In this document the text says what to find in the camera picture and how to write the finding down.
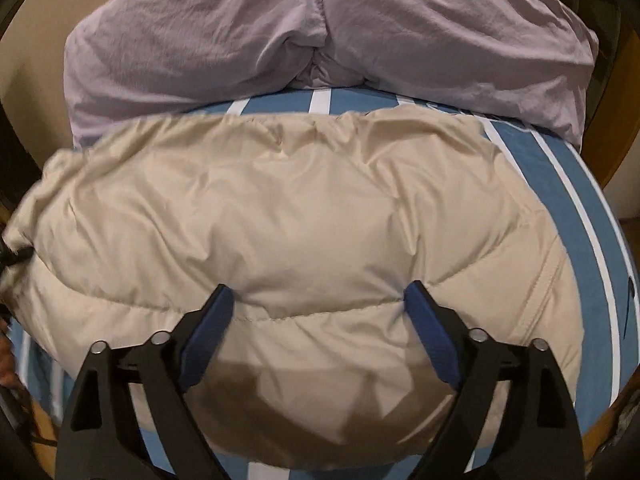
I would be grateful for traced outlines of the person's left hand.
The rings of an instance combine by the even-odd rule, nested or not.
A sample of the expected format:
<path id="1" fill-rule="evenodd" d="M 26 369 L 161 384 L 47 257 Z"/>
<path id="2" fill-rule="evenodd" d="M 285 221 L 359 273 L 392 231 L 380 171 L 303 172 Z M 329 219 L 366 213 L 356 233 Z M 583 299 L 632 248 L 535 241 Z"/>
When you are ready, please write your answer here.
<path id="1" fill-rule="evenodd" d="M 9 326 L 5 320 L 0 324 L 0 384 L 2 387 L 17 390 L 23 388 L 18 378 L 13 347 L 8 337 Z"/>

